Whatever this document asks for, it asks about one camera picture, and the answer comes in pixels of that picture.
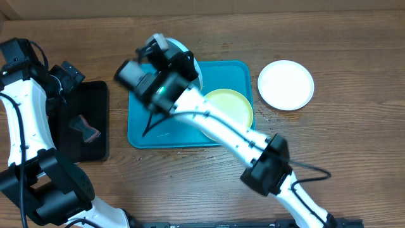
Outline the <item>light blue plate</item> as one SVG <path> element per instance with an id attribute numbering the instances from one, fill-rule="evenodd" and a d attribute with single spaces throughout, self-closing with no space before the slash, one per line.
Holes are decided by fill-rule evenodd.
<path id="1" fill-rule="evenodd" d="M 171 38 L 171 37 L 166 37 L 165 39 L 169 45 L 175 46 L 183 52 L 189 51 L 188 48 L 185 47 L 180 41 L 178 41 L 174 38 Z M 192 60 L 194 62 L 194 68 L 198 74 L 197 79 L 193 80 L 192 83 L 201 91 L 203 89 L 203 75 L 202 75 L 200 66 L 199 66 L 197 60 L 195 59 L 195 57 L 193 57 Z"/>

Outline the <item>yellow-green plate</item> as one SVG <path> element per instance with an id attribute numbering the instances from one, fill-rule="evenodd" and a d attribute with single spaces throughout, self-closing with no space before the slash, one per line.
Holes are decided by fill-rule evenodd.
<path id="1" fill-rule="evenodd" d="M 217 89 L 207 93 L 204 98 L 235 122 L 245 127 L 252 126 L 253 109 L 241 93 L 231 89 Z"/>

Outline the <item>white plate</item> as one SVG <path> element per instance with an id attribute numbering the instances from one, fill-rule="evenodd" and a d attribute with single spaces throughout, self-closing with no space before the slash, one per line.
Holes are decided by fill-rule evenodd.
<path id="1" fill-rule="evenodd" d="M 264 67 L 258 77 L 258 91 L 270 106 L 293 111 L 306 106 L 315 92 L 310 72 L 290 60 L 274 61 Z"/>

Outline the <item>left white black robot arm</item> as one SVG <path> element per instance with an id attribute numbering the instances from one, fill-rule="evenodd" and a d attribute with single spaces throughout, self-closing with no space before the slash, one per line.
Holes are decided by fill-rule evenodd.
<path id="1" fill-rule="evenodd" d="M 86 173 L 56 149 L 51 137 L 49 114 L 84 75 L 67 61 L 49 66 L 43 50 L 28 39 L 4 41 L 1 52 L 1 101 L 10 136 L 1 192 L 20 209 L 22 223 L 138 227 L 127 211 L 95 195 Z"/>

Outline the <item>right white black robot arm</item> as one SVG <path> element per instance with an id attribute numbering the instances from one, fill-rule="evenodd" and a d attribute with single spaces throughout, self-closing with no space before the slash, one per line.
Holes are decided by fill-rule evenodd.
<path id="1" fill-rule="evenodd" d="M 245 127 L 211 104 L 193 84 L 196 60 L 191 51 L 144 47 L 126 60 L 114 79 L 132 91 L 151 112 L 199 129 L 232 152 L 245 166 L 241 181 L 262 196 L 273 196 L 298 227 L 336 227 L 332 214 L 301 187 L 290 166 L 287 141 Z"/>

